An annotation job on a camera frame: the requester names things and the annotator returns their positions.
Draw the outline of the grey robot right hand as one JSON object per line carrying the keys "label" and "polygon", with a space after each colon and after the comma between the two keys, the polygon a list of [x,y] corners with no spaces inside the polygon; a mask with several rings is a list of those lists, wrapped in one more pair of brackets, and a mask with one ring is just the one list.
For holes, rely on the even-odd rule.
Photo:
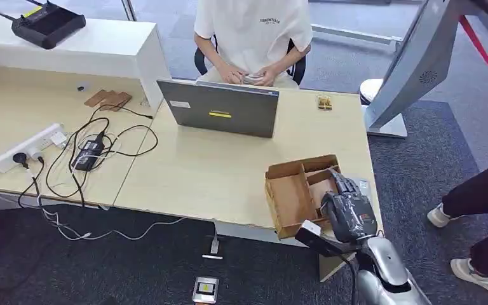
{"label": "grey robot right hand", "polygon": [[354,180],[330,167],[329,179],[335,190],[327,191],[320,209],[328,217],[336,239],[341,243],[355,243],[375,236],[377,220],[368,197],[362,194]]}

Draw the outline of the person's left hand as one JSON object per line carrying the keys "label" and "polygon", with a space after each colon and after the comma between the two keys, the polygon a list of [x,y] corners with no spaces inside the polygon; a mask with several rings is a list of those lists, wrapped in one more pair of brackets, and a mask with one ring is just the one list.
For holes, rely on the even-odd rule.
{"label": "person's left hand", "polygon": [[277,64],[272,64],[263,67],[260,71],[256,72],[254,76],[257,80],[254,82],[255,86],[273,86],[275,79],[280,75],[283,69],[280,69]]}

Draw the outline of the person's right hand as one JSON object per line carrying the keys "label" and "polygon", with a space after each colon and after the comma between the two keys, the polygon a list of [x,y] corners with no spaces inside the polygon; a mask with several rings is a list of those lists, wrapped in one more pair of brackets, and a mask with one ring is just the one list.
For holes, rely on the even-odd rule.
{"label": "person's right hand", "polygon": [[216,66],[222,80],[225,83],[242,85],[248,75],[245,71],[225,62]]}

